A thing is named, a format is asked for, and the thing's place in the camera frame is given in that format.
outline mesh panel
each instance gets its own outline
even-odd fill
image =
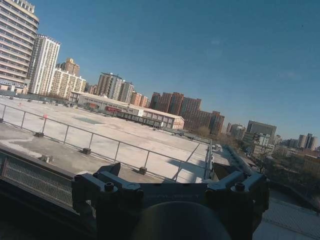
[[[72,188],[69,179],[14,158],[7,159],[2,176],[72,206]]]

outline bolt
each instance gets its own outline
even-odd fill
[[[92,174],[92,176],[94,176],[97,179],[99,174],[99,172],[95,172],[94,174]]]
[[[111,192],[114,189],[114,186],[115,185],[112,182],[107,182],[104,185],[104,190],[107,191],[107,192]]]
[[[237,190],[238,192],[242,192],[245,190],[245,185],[242,182],[237,182],[235,184],[235,190]]]
[[[143,197],[144,197],[144,191],[142,190],[142,189],[137,189],[136,191],[135,191],[135,195],[136,195],[136,197],[138,198],[138,199],[142,199]]]

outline blue sky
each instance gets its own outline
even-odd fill
[[[39,33],[61,42],[90,84],[202,99],[228,122],[320,137],[319,0],[30,0]]]

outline railing post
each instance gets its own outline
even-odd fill
[[[147,161],[148,161],[148,158],[149,158],[149,153],[150,153],[150,151],[148,151],[148,154],[146,155],[146,159],[145,159],[144,167],[146,167],[146,166],[147,166]]]
[[[174,180],[175,182],[177,182],[177,179],[178,179],[178,175],[179,175],[181,163],[182,163],[182,160],[180,160],[179,167],[178,167],[178,171],[176,172],[176,176],[175,176],[175,180]]]
[[[5,117],[5,111],[6,111],[6,108],[7,108],[7,105],[4,105],[3,113],[2,113],[2,119],[4,119],[4,117]]]
[[[24,126],[25,116],[26,116],[26,112],[24,111],[23,112],[23,117],[22,117],[22,122],[21,122],[21,127],[20,127],[21,129]]]
[[[65,131],[65,136],[64,136],[63,144],[66,143],[67,135],[68,135],[68,130],[69,130],[69,125],[66,126],[66,131]]]
[[[47,122],[47,118],[44,119],[42,133],[44,133],[44,131],[45,131],[46,122]]]
[[[91,143],[92,143],[92,138],[94,137],[94,133],[91,133],[91,138],[90,138],[90,143],[89,143],[89,149],[91,147]]]
[[[115,152],[115,156],[114,156],[114,161],[116,161],[116,159],[117,159],[117,155],[118,155],[118,151],[119,151],[119,146],[120,146],[120,142],[118,141],[118,147],[116,148],[116,152]]]

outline warehouse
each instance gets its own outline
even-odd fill
[[[71,92],[69,101],[80,106],[89,106],[96,110],[108,112],[124,112],[131,115],[157,120],[169,129],[183,129],[185,120],[181,116],[169,114],[150,108],[128,104],[105,96],[97,96],[86,92]]]

